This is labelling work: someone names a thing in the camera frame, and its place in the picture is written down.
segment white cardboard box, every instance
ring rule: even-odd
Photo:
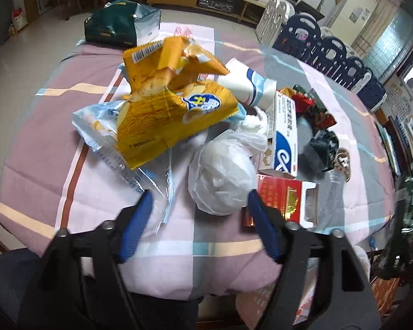
[[[268,149],[260,157],[259,170],[267,175],[295,178],[298,170],[295,102],[277,91],[266,114]]]

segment checkered tablecloth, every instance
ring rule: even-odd
[[[162,23],[161,36],[177,24]],[[351,179],[342,174],[306,174],[318,182],[319,225],[337,227],[353,244],[380,229],[394,211],[394,186],[373,116],[356,95],[312,67],[274,49],[212,28],[189,26],[194,38],[224,63],[233,57],[278,81],[278,88],[314,88],[337,120],[332,130],[349,150]],[[91,230],[137,201],[129,188],[88,150],[72,126],[72,113],[127,93],[118,66],[121,50],[80,44],[36,92],[3,168],[0,222],[27,247],[42,254],[55,231]],[[298,120],[299,146],[312,137]],[[252,291],[272,283],[279,266],[266,255],[255,233],[243,232],[241,214],[211,216],[196,210],[187,189],[188,164],[215,130],[200,133],[177,160],[178,185],[173,213],[159,232],[139,243],[134,257],[120,266],[128,290],[159,298],[188,299],[204,294]]]

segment blue gripper pad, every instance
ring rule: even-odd
[[[136,210],[121,236],[119,258],[122,263],[125,263],[131,256],[133,256],[133,254],[135,254],[142,232],[148,222],[152,209],[153,195],[151,192],[146,192],[140,198]]]
[[[274,260],[278,261],[281,256],[281,248],[278,240],[278,232],[263,209],[265,205],[260,200],[257,191],[252,190],[248,196],[248,210],[256,224],[256,231],[259,234],[266,252]]]

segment screw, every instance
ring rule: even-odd
[[[341,231],[339,228],[335,228],[335,229],[331,232],[331,234],[332,234],[334,237],[336,237],[336,238],[342,238],[342,237],[344,237],[344,232]]]
[[[113,221],[104,221],[102,223],[102,228],[105,230],[112,230],[115,228],[115,222]]]
[[[296,223],[296,222],[293,222],[293,221],[287,221],[285,226],[289,230],[299,230],[300,229],[299,224]]]
[[[57,232],[57,237],[66,237],[68,234],[67,228],[60,228]]]

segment tiled wall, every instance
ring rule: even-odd
[[[384,82],[413,45],[413,18],[400,8],[381,37],[363,58],[380,82]]]

